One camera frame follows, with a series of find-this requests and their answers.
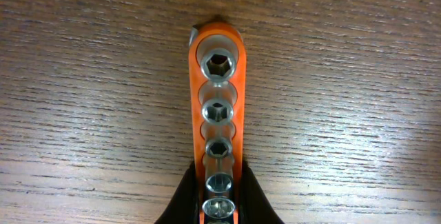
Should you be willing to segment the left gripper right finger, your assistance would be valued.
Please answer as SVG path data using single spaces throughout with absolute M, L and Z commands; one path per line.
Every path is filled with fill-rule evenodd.
M 240 224 L 284 224 L 265 196 L 247 161 L 242 164 L 238 219 Z

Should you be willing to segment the orange bit holder strip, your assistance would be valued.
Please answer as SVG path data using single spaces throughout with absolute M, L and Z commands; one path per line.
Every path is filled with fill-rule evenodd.
M 195 223 L 238 223 L 247 52 L 225 22 L 193 28 L 188 52 L 196 174 Z

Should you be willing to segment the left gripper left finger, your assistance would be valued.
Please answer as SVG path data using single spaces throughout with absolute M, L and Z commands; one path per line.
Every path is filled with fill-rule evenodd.
M 198 181 L 195 163 L 192 161 L 185 171 L 169 204 L 155 224 L 198 223 Z

